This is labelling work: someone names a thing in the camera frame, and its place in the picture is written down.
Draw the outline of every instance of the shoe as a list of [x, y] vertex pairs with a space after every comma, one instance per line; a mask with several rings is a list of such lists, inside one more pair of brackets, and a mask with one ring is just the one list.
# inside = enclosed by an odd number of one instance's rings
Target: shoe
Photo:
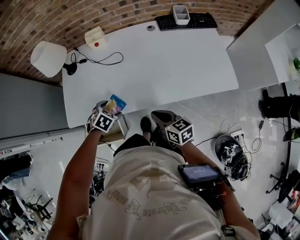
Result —
[[156, 127], [154, 132], [151, 134], [151, 140], [153, 142], [157, 142], [161, 138], [164, 138], [163, 131], [160, 129], [160, 127]]
[[267, 118], [266, 115], [265, 115], [265, 112], [264, 112], [265, 105], [264, 105], [264, 102], [262, 100], [258, 101], [258, 109], [261, 112], [262, 118]]
[[267, 102], [269, 100], [269, 94], [266, 89], [262, 91], [262, 97], [265, 102]]
[[151, 121], [148, 117], [143, 117], [141, 120], [142, 133], [151, 133]]

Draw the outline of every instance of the white wall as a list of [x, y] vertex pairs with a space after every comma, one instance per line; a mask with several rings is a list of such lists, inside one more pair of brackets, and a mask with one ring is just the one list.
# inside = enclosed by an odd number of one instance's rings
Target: white wall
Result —
[[62, 88], [0, 74], [0, 139], [67, 127]]

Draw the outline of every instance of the white pen holder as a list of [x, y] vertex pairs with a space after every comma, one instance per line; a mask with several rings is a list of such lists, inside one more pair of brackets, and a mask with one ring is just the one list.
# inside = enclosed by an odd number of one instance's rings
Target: white pen holder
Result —
[[177, 25], [187, 25], [190, 20], [188, 8], [182, 5], [173, 7], [173, 16]]

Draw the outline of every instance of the keyboard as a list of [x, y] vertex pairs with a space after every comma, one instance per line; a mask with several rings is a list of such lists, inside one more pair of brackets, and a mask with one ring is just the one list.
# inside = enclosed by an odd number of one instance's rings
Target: keyboard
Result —
[[218, 25], [209, 13], [190, 13], [187, 25], [177, 25], [173, 14], [156, 17], [155, 20], [161, 31], [181, 29], [217, 28]]

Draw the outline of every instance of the white t-shirt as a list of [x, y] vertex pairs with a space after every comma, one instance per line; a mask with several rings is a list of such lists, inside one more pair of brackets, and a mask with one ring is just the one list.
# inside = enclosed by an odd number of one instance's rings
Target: white t-shirt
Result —
[[[89, 240], [220, 239], [221, 224], [211, 207], [185, 188], [182, 156], [160, 147], [119, 152], [106, 174], [105, 190], [91, 215], [79, 217], [79, 237]], [[243, 239], [256, 239], [236, 228]]]

